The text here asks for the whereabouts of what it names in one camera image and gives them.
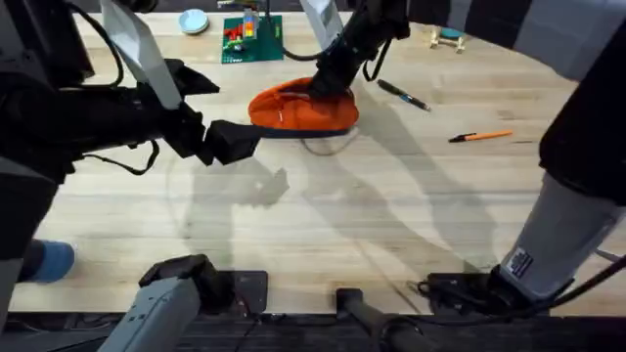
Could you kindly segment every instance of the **black cable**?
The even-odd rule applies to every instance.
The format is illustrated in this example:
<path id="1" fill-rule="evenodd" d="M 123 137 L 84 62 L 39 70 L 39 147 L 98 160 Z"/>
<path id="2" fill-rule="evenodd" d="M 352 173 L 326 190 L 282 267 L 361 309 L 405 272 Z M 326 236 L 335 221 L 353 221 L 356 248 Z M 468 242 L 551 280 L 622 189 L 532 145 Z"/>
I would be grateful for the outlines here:
<path id="1" fill-rule="evenodd" d="M 99 161 L 103 161 L 103 162 L 108 162 L 111 163 L 113 165 L 117 165 L 123 169 L 125 169 L 126 171 L 130 172 L 131 174 L 135 175 L 135 176 L 141 176 L 143 174 L 145 174 L 146 172 L 148 172 L 148 170 L 150 170 L 153 165 L 155 164 L 155 161 L 157 160 L 157 156 L 158 153 L 160 152 L 160 148 L 158 147 L 158 143 L 156 141 L 150 141 L 151 145 L 153 146 L 153 152 L 150 154 L 150 156 L 148 157 L 148 162 L 146 163 L 146 167 L 142 170 L 138 170 L 136 168 L 133 168 L 131 166 L 128 166 L 124 163 L 121 163 L 119 161 L 115 161 L 113 159 L 110 159 L 108 157 L 105 156 L 99 156 L 97 154 L 84 154 L 82 157 L 93 157 L 93 158 L 97 158 Z"/>
<path id="2" fill-rule="evenodd" d="M 96 30 L 96 32 L 98 32 L 98 34 L 102 37 L 102 39 L 105 41 L 105 43 L 109 47 L 109 50 L 111 51 L 111 54 L 113 55 L 113 58 L 115 59 L 115 65 L 117 66 L 117 78 L 112 83 L 109 83 L 109 84 L 92 84 L 92 85 L 77 85 L 77 86 L 73 86 L 71 88 L 106 89 L 106 88 L 117 87 L 121 83 L 121 81 L 124 79 L 124 67 L 123 67 L 123 65 L 121 63 L 121 57 L 119 56 L 119 53 L 115 49 L 115 45 L 113 44 L 113 42 L 109 38 L 109 35 L 107 34 L 107 31 L 102 27 L 102 25 L 98 21 L 94 20 L 91 16 L 89 16 L 86 12 L 84 12 L 81 8 L 79 8 L 75 4 L 66 2 L 66 5 L 67 5 L 67 7 L 70 10 L 73 10 L 78 15 L 80 15 L 82 18 L 84 18 L 89 24 L 91 24 L 91 26 Z"/>
<path id="3" fill-rule="evenodd" d="M 440 327 L 455 327 L 455 328 L 467 328 L 467 327 L 476 327 L 482 325 L 489 324 L 498 324 L 498 323 L 510 323 L 512 319 L 518 318 L 530 318 L 537 313 L 540 313 L 545 310 L 549 310 L 552 308 L 559 307 L 565 303 L 568 303 L 580 295 L 588 292 L 594 287 L 606 281 L 608 278 L 612 277 L 619 271 L 626 268 L 626 255 L 622 256 L 618 261 L 615 261 L 611 265 L 604 268 L 602 271 L 597 273 L 588 281 L 579 285 L 577 288 L 573 289 L 569 293 L 562 295 L 561 297 L 555 299 L 550 302 L 542 302 L 537 303 L 531 307 L 522 310 L 514 310 L 506 315 L 488 317 L 483 319 L 475 319 L 471 321 L 460 321 L 460 322 L 437 322 L 424 317 L 405 317 L 401 315 L 392 316 L 391 318 L 385 320 L 372 334 L 373 340 L 375 342 L 375 346 L 379 351 L 386 350 L 386 338 L 388 336 L 388 332 L 393 328 L 394 325 L 405 324 L 411 325 L 412 328 L 418 330 L 419 333 L 422 331 L 419 328 L 420 324 L 428 324 Z"/>
<path id="4" fill-rule="evenodd" d="M 372 74 L 371 77 L 370 77 L 370 74 L 368 73 L 368 61 L 365 61 L 363 63 L 363 76 L 365 76 L 365 80 L 367 80 L 368 82 L 372 82 L 373 80 L 379 77 L 380 67 L 382 66 L 382 63 L 384 62 L 384 57 L 387 55 L 387 50 L 389 50 L 389 46 L 391 45 L 392 40 L 393 38 L 389 38 L 387 39 L 386 42 L 384 42 L 384 46 L 382 47 L 382 50 L 380 51 L 379 59 L 376 62 L 376 66 L 374 67 L 374 73 Z"/>
<path id="5" fill-rule="evenodd" d="M 252 322 L 252 324 L 250 324 L 250 326 L 247 328 L 247 330 L 244 333 L 244 335 L 239 339 L 239 342 L 237 342 L 237 346 L 235 346 L 235 349 L 233 350 L 233 352 L 239 352 L 239 350 L 242 348 L 242 346 L 244 346 L 244 342 L 246 341 L 246 337 L 254 330 L 254 328 L 256 328 L 258 323 L 259 323 L 259 318 L 255 319 L 254 322 Z"/>
<path id="6" fill-rule="evenodd" d="M 271 0 L 265 0 L 265 19 L 267 20 L 270 28 L 272 28 L 274 26 L 274 23 L 272 22 L 272 15 L 270 14 L 270 1 Z M 277 38 L 275 35 L 272 35 L 273 38 L 276 39 L 278 45 L 281 47 L 281 51 L 283 52 L 283 54 L 295 61 L 299 61 L 299 62 L 311 62 L 311 61 L 316 61 L 321 59 L 324 55 L 330 53 L 330 51 L 335 47 L 335 45 L 337 45 L 337 43 L 341 40 L 341 35 L 343 35 L 343 32 L 333 41 L 333 43 L 331 43 L 331 45 L 329 45 L 328 48 L 322 50 L 321 52 L 317 53 L 317 54 L 313 54 L 313 55 L 298 55 L 298 54 L 294 54 L 291 51 L 287 50 L 287 48 L 285 48 L 285 46 L 283 45 L 283 43 L 281 43 L 281 41 L 279 40 L 279 38 Z"/>
<path id="7" fill-rule="evenodd" d="M 495 316 L 483 319 L 476 319 L 472 321 L 463 321 L 463 322 L 437 322 L 428 318 L 423 317 L 412 317 L 412 319 L 416 324 L 430 324 L 441 327 L 475 327 L 487 324 L 497 324 L 497 323 L 508 323 L 512 319 L 518 318 L 529 318 L 531 316 L 536 315 L 537 313 L 559 307 L 565 303 L 568 303 L 580 295 L 586 293 L 590 289 L 598 286 L 599 284 L 606 281 L 608 278 L 612 277 L 622 269 L 626 268 L 626 255 L 622 256 L 618 261 L 612 263 L 611 265 L 604 268 L 602 271 L 597 273 L 594 277 L 579 285 L 577 288 L 572 291 L 562 295 L 561 297 L 555 299 L 554 301 L 541 302 L 537 303 L 533 306 L 522 310 L 514 310 L 506 315 Z"/>

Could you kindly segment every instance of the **wooden tabletop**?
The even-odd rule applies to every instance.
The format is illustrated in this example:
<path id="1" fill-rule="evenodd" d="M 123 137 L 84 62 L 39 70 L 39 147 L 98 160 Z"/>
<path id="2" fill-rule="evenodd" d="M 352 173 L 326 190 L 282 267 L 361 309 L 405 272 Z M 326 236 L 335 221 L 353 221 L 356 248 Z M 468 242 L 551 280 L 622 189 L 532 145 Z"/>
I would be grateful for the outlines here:
<path id="1" fill-rule="evenodd" d="M 206 121 L 248 122 L 261 90 L 315 72 L 291 60 L 220 64 L 225 17 L 186 36 L 176 14 L 143 16 L 161 52 L 221 87 L 188 103 Z M 319 50 L 303 14 L 284 14 L 286 46 Z M 111 54 L 78 21 L 99 76 L 112 81 Z M 537 197 L 538 143 L 575 87 L 548 67 L 478 39 L 457 55 L 428 49 L 429 32 L 394 42 L 380 77 L 432 106 L 427 113 L 362 76 L 353 84 L 361 117 L 349 136 L 308 142 L 262 141 L 253 158 L 204 167 L 161 143 L 153 170 L 137 177 L 97 160 L 76 163 L 37 233 L 70 242 L 76 263 L 51 285 L 19 285 L 13 311 L 125 311 L 155 262 L 205 253 L 218 268 L 266 270 L 268 311 L 329 313 L 333 293 L 360 287 L 386 312 L 427 313 L 405 288 L 432 272 L 487 271 L 512 246 Z M 130 74 L 125 82 L 132 84 Z M 449 144 L 455 135 L 513 129 L 510 137 Z M 137 166 L 149 147 L 103 154 Z M 603 248 L 626 252 L 620 227 Z M 592 257 L 578 282 L 607 265 Z M 561 307 L 563 315 L 626 314 L 619 274 Z"/>

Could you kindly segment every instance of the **orange cap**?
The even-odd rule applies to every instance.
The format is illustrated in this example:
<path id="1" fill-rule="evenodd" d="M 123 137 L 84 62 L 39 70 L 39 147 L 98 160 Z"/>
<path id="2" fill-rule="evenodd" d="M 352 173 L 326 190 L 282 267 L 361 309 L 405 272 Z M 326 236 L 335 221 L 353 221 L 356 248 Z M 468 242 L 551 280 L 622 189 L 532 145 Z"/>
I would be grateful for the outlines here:
<path id="1" fill-rule="evenodd" d="M 310 81 L 310 77 L 299 78 L 257 95 L 247 108 L 252 124 L 266 127 L 269 138 L 315 138 L 347 133 L 359 118 L 352 93 L 312 100 L 306 94 L 290 92 Z"/>

